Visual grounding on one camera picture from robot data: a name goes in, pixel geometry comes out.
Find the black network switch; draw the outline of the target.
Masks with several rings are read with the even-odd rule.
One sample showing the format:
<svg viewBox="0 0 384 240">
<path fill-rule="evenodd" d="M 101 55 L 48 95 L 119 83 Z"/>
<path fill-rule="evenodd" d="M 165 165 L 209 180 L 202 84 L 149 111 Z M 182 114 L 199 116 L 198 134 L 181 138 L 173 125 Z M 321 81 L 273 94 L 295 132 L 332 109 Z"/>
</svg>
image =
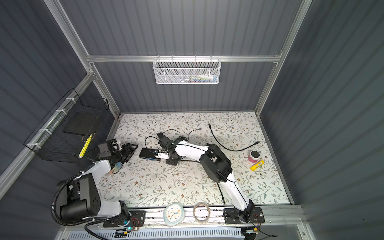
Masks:
<svg viewBox="0 0 384 240">
<path fill-rule="evenodd" d="M 139 158 L 159 162 L 161 158 L 158 158 L 158 153 L 159 151 L 155 149 L 142 148 L 139 154 Z"/>
</svg>

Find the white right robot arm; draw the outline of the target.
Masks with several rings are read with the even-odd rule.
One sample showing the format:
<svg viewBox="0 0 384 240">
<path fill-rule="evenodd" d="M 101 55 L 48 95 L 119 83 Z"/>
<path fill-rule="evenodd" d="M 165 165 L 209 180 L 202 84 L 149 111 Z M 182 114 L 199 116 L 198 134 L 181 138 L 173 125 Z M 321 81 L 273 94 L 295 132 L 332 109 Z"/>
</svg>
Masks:
<svg viewBox="0 0 384 240">
<path fill-rule="evenodd" d="M 242 218 L 249 217 L 255 204 L 241 190 L 235 179 L 232 163 L 222 150 L 214 144 L 198 146 L 187 142 L 187 138 L 178 137 L 170 140 L 163 133 L 158 133 L 159 145 L 168 159 L 178 162 L 182 157 L 199 161 L 208 177 L 218 183 L 231 197 L 235 209 Z"/>
</svg>

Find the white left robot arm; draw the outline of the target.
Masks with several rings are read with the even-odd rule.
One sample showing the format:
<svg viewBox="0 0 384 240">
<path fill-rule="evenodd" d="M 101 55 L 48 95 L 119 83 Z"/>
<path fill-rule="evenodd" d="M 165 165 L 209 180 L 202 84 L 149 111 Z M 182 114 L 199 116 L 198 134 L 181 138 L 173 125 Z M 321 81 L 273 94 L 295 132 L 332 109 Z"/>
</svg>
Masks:
<svg viewBox="0 0 384 240">
<path fill-rule="evenodd" d="M 126 225 L 131 212 L 123 201 L 102 200 L 96 184 L 107 173 L 116 174 L 134 155 L 138 145 L 121 144 L 116 139 L 99 144 L 96 162 L 84 172 L 57 184 L 51 205 L 51 215 L 62 226 L 76 226 L 100 220 L 114 226 Z"/>
</svg>

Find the white analog clock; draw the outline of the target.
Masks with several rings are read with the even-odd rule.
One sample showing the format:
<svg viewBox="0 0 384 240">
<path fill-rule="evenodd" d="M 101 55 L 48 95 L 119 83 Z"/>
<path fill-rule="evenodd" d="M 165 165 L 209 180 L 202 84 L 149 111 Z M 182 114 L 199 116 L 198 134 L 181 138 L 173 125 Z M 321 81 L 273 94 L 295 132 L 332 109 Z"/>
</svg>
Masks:
<svg viewBox="0 0 384 240">
<path fill-rule="evenodd" d="M 163 217 L 168 227 L 173 227 L 181 223 L 185 219 L 185 209 L 178 203 L 174 202 L 164 209 Z"/>
</svg>

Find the pink tape roll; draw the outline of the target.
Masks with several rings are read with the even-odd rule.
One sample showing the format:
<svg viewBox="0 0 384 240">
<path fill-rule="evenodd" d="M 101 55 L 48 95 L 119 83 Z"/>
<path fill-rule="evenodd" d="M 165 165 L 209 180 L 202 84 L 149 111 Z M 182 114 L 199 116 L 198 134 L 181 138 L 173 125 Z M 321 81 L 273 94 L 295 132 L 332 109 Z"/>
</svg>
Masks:
<svg viewBox="0 0 384 240">
<path fill-rule="evenodd" d="M 249 152 L 248 160 L 250 163 L 257 163 L 260 160 L 260 152 L 252 150 Z"/>
</svg>

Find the yellow marker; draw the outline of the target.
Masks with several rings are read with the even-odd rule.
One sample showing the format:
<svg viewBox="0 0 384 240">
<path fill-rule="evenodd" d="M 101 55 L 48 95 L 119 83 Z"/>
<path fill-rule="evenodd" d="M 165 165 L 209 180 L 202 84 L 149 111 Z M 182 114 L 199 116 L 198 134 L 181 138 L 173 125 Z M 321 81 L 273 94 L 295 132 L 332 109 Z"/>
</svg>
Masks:
<svg viewBox="0 0 384 240">
<path fill-rule="evenodd" d="M 260 168 L 262 165 L 265 164 L 265 161 L 261 160 L 261 161 L 258 161 L 257 163 L 255 163 L 254 165 L 252 165 L 250 167 L 250 170 L 251 171 L 255 171 L 256 169 Z"/>
</svg>

